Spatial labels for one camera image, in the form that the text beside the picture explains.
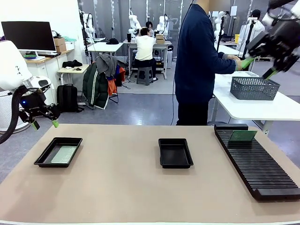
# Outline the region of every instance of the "green jacket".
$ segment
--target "green jacket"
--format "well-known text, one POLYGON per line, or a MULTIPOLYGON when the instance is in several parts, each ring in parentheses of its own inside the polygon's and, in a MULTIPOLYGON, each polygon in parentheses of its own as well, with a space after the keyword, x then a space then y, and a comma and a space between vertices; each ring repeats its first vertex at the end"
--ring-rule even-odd
POLYGON ((84 74, 82 91, 91 107, 106 108, 108 81, 105 73, 98 73, 96 63, 92 63, 84 74))

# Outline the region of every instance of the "stool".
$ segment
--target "stool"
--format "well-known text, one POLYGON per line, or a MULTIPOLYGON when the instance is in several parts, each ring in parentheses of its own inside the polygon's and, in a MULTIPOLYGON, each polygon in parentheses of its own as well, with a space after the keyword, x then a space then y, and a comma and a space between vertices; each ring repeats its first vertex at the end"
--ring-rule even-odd
POLYGON ((146 86, 150 85, 150 81, 153 83, 153 75, 152 75, 152 67, 141 67, 137 69, 137 78, 136 78, 136 83, 138 84, 139 82, 145 82, 146 86), (140 75, 141 72, 145 73, 145 79, 141 79, 140 75))

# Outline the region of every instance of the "person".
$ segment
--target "person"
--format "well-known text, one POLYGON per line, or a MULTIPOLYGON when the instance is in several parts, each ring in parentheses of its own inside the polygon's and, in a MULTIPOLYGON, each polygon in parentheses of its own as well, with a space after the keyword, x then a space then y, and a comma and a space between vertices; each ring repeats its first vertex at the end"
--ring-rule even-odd
MULTIPOLYGON (((254 24, 254 27, 252 29, 252 33, 250 36, 250 41, 252 41, 260 32, 265 31, 264 25, 259 21, 259 18, 261 17, 261 11, 258 9, 253 10, 252 14, 250 17, 257 18, 257 21, 254 24)), ((246 41, 248 39, 248 35, 250 32, 250 26, 251 26, 251 21, 248 22, 246 26, 243 27, 243 29, 240 32, 240 37, 239 37, 239 42, 236 47, 236 50, 238 50, 239 57, 243 57, 243 53, 246 47, 246 41)))
POLYGON ((153 81, 157 81, 156 77, 156 60, 152 56, 155 39, 150 37, 148 28, 143 27, 138 36, 135 38, 137 44, 137 53, 135 56, 135 65, 138 68, 152 67, 153 81))
POLYGON ((146 27, 149 29, 150 36, 154 38, 153 23, 151 21, 146 22, 146 27))
POLYGON ((175 69, 177 126, 207 125, 215 74, 232 74, 242 67, 237 56, 217 53, 212 23, 202 2, 191 5, 180 31, 175 69))

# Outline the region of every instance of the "man in navy sweater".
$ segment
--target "man in navy sweater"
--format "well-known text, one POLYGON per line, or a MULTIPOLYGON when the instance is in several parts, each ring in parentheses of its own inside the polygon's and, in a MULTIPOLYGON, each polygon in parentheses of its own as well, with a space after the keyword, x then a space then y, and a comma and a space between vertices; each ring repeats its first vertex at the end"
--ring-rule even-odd
POLYGON ((217 53, 213 27, 201 1, 191 6, 180 31, 175 70, 178 126, 205 126, 215 74, 241 70, 237 56, 217 53))

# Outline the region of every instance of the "navy sweater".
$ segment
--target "navy sweater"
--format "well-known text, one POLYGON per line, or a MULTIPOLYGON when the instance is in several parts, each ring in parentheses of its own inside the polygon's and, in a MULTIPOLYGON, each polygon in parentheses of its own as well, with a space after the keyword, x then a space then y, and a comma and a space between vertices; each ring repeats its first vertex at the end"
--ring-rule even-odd
POLYGON ((205 11, 196 4, 183 22, 175 70, 176 98, 179 104, 208 102, 212 98, 215 74, 232 74, 234 60, 224 60, 214 47, 214 32, 205 11))

